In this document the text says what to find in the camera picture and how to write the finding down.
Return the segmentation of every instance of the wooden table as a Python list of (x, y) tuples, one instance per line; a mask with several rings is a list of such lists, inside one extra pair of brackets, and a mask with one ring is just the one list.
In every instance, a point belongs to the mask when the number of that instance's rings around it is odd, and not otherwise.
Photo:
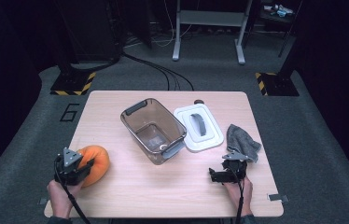
[[(227, 191), (211, 181), (208, 168), (223, 171), (221, 158), (228, 153), (226, 139), (218, 147), (192, 153), (185, 147), (162, 165), (154, 165), (133, 140), (119, 115), (146, 98), (155, 98), (169, 111), (193, 105), (201, 99), (212, 112), (224, 136), (235, 124), (261, 143), (247, 96), (238, 91), (93, 91), (85, 105), (70, 149), (89, 145), (104, 147), (111, 166), (104, 177), (84, 188), (77, 199), (87, 217), (236, 217)], [(276, 194), (264, 147), (258, 162), (249, 163), (253, 182), (252, 210), (256, 217), (279, 217), (281, 202)], [(52, 216), (50, 203), (45, 209)], [(71, 217), (78, 217), (75, 210)]]

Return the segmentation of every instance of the gray carpet floor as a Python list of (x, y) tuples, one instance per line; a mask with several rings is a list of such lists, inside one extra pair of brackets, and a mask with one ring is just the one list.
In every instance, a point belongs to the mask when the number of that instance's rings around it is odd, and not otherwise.
[[(278, 72), (291, 46), (278, 58), (282, 39), (253, 34), (239, 65), (233, 35), (193, 36), (183, 40), (180, 60), (172, 61), (174, 42), (167, 47), (127, 47), (132, 56), (167, 67), (186, 77), (195, 91), (244, 91), (249, 98), (273, 177), (287, 195), (281, 217), (258, 217), (258, 223), (349, 223), (349, 161), (298, 73), (291, 77), (299, 97), (261, 95), (256, 72)], [(97, 64), (85, 63), (80, 67)], [(89, 93), (96, 90), (165, 91), (163, 74), (144, 64), (121, 58), (97, 72), (91, 88), (82, 96), (50, 95), (59, 75), (57, 67), (40, 73), (43, 87), (28, 118), (0, 158), (0, 223), (45, 223), (46, 185), (53, 178), (53, 160), (67, 147)], [(178, 79), (182, 91), (187, 82)], [(74, 104), (73, 121), (60, 122), (64, 110)], [(218, 219), (98, 219), (91, 223), (220, 223)], [(75, 223), (82, 223), (74, 218)]]

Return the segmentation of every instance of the orange sponge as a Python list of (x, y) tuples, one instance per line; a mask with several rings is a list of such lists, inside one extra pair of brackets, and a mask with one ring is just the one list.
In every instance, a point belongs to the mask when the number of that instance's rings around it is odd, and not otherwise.
[(87, 164), (88, 161), (95, 159), (93, 166), (91, 167), (91, 173), (85, 178), (83, 188), (94, 184), (98, 181), (110, 166), (110, 159), (107, 151), (103, 147), (99, 146), (88, 146), (78, 151), (83, 158), (78, 166), (81, 168)]

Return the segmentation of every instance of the gray towel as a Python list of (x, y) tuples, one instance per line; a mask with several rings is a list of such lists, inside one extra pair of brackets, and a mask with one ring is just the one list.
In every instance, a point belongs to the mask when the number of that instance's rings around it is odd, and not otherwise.
[(242, 128), (231, 124), (227, 130), (227, 150), (237, 151), (246, 157), (249, 161), (257, 162), (257, 152), (261, 144), (254, 141), (250, 135)]

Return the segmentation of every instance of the clear plastic container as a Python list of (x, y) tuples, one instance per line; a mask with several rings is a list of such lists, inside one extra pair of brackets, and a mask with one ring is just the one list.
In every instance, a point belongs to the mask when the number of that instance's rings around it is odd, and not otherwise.
[(132, 105), (120, 117), (154, 164), (163, 164), (185, 146), (186, 127), (156, 99)]

